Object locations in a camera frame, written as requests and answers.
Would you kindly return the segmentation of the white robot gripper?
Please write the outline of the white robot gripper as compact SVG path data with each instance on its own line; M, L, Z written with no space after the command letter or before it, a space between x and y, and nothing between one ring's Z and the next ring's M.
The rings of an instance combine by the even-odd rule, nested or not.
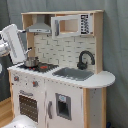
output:
M14 64L21 63L26 59L20 30L15 24L11 24L0 31L0 57L10 55Z

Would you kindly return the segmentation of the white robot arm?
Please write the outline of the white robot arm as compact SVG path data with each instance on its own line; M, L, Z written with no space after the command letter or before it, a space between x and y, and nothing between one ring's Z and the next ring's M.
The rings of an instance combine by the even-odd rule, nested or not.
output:
M15 24L10 24L0 31L0 57L10 55L14 64L22 63L26 60L19 30ZM2 128L37 128L36 123L26 115L16 116L9 124Z

